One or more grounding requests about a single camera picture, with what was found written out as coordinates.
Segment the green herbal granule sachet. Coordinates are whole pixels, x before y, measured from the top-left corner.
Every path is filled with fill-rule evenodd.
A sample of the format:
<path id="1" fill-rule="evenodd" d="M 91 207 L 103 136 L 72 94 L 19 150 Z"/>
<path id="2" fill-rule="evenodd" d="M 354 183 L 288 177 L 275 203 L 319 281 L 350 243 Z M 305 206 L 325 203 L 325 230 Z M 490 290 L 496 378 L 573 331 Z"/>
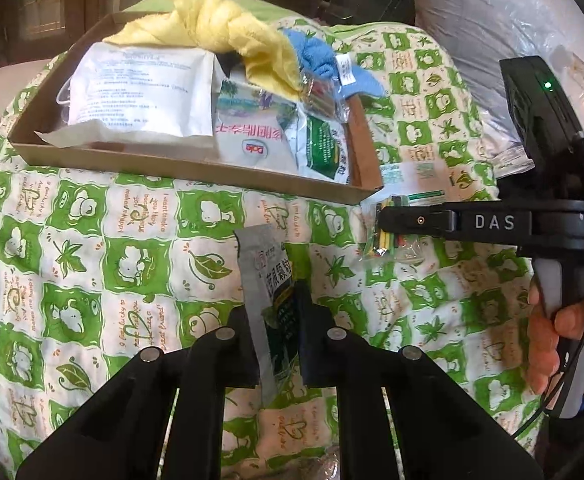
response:
<path id="1" fill-rule="evenodd" d="M 339 122 L 308 115 L 300 108 L 285 133 L 301 177 L 348 183 L 346 134 Z"/>

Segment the dried fruit snack bag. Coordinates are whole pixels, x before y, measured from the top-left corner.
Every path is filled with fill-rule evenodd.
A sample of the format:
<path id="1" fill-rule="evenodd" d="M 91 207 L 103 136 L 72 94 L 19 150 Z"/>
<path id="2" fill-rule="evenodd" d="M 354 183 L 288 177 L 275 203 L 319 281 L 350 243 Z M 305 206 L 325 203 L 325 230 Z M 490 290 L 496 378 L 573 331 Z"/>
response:
<path id="1" fill-rule="evenodd" d="M 297 108 L 266 90 L 226 79 L 216 101 L 218 159 L 227 165 L 298 174 L 289 136 L 295 138 Z"/>

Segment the blue towel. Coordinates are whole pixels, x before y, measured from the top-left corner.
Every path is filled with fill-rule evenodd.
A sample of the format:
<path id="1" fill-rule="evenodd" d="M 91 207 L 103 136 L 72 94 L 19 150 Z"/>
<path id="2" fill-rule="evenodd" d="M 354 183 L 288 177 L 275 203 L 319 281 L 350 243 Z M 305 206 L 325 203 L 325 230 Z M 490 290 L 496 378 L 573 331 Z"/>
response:
<path id="1" fill-rule="evenodd" d="M 332 81 L 343 99 L 357 94 L 373 98 L 386 96 L 380 81 L 368 70 L 356 65 L 348 54 L 337 54 L 325 41 L 298 30 L 285 28 L 282 32 L 290 40 L 301 69 Z"/>

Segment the yellow towel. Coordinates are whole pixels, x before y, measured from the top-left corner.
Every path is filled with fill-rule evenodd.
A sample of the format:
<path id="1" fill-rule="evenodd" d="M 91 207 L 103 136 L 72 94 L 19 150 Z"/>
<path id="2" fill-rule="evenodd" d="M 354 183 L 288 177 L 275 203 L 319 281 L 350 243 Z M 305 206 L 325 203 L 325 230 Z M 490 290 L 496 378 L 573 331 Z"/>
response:
<path id="1" fill-rule="evenodd" d="M 301 69 L 290 40 L 231 0 L 169 0 L 169 13 L 147 14 L 104 39 L 119 47 L 200 48 L 235 52 L 250 84 L 290 101 L 301 98 Z"/>

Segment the bag of coloured sticks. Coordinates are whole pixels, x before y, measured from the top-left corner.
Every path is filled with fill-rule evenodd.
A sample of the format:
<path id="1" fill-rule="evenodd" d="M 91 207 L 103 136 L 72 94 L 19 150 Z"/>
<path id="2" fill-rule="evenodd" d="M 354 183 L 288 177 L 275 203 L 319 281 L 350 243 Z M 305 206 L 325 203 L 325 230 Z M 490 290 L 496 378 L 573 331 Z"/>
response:
<path id="1" fill-rule="evenodd" d="M 315 76 L 309 70 L 301 72 L 301 102 L 309 115 L 340 124 L 346 124 L 349 118 L 349 106 L 333 81 Z"/>

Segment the green white flat sachet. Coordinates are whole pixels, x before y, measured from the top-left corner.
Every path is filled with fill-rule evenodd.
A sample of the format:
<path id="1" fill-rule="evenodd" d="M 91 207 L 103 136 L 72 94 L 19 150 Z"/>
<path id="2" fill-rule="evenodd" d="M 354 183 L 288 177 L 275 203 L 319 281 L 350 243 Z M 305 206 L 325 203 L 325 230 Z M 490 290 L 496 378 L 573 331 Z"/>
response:
<path id="1" fill-rule="evenodd" d="M 452 187 L 442 162 L 393 162 L 382 165 L 383 186 L 371 196 L 381 203 L 394 198 L 399 206 L 429 206 L 452 200 Z"/>

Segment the shallow cardboard box tray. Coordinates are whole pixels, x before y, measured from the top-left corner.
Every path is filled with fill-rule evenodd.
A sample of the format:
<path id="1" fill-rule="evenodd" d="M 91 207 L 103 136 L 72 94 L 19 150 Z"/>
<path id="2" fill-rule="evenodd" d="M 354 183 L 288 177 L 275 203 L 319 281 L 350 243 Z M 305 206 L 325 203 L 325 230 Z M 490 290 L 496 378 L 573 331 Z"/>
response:
<path id="1" fill-rule="evenodd" d="M 243 168 L 215 162 L 209 148 L 158 148 L 145 154 L 139 145 L 98 142 L 94 148 L 57 148 L 43 138 L 60 127 L 60 105 L 56 102 L 62 84 L 75 72 L 79 61 L 94 42 L 119 32 L 124 24 L 142 18 L 142 12 L 108 14 L 68 50 L 40 84 L 20 113 L 7 139 L 30 165 L 144 174 L 203 181 L 240 188 L 294 194 L 328 202 L 356 205 L 383 186 L 380 164 L 373 146 L 362 104 L 357 96 L 350 106 L 346 139 L 350 154 L 348 184 L 286 176 L 279 172 Z"/>

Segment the green frog pattern quilt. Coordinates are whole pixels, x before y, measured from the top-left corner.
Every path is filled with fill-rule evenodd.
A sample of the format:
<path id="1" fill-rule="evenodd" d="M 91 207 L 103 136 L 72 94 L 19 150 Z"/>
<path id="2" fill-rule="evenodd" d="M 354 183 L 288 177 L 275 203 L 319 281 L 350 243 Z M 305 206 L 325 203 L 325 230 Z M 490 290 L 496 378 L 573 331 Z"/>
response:
<path id="1" fill-rule="evenodd" d="M 240 4 L 321 38 L 382 82 L 384 98 L 360 98 L 381 166 L 442 162 L 452 200 L 496 198 L 480 111 L 427 32 L 388 22 L 322 27 L 272 4 Z M 64 55 L 0 120 L 0 474 L 15 479 L 143 347 L 188 348 L 226 324 L 243 302 L 233 230 L 266 222 L 337 325 L 384 350 L 419 347 L 509 434 L 535 411 L 524 378 L 530 266 L 514 248 L 421 237 L 420 263 L 366 269 L 358 206 L 28 165 L 7 135 Z M 274 470 L 336 444 L 336 393 L 303 386 L 297 365 L 271 408 L 259 394 L 226 393 L 222 474 Z"/>

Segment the large grey plastic bag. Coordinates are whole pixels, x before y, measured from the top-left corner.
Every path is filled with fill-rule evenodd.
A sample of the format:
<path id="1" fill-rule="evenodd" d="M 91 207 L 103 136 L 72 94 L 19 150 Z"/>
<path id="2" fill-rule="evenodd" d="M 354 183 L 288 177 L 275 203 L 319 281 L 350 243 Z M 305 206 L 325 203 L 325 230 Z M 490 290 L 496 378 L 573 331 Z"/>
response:
<path id="1" fill-rule="evenodd" d="M 584 13 L 575 0 L 414 0 L 417 23 L 452 57 L 484 127 L 488 158 L 499 177 L 533 163 L 509 115 L 499 63 L 538 55 L 584 127 Z"/>

